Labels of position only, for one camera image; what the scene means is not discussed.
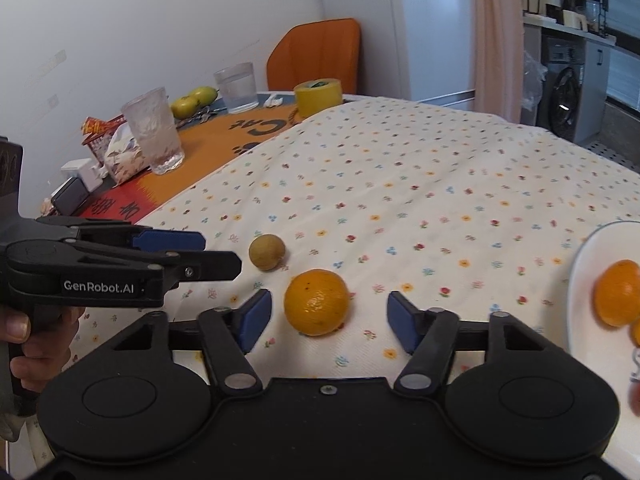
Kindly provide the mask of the left hand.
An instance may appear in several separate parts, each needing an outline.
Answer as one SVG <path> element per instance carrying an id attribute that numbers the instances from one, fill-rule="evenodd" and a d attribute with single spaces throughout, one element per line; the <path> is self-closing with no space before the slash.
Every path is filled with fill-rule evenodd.
<path id="1" fill-rule="evenodd" d="M 10 370 L 24 389 L 40 393 L 62 370 L 84 314 L 85 308 L 63 308 L 58 322 L 32 335 L 26 314 L 1 309 L 1 340 L 22 348 L 23 354 L 11 360 Z"/>

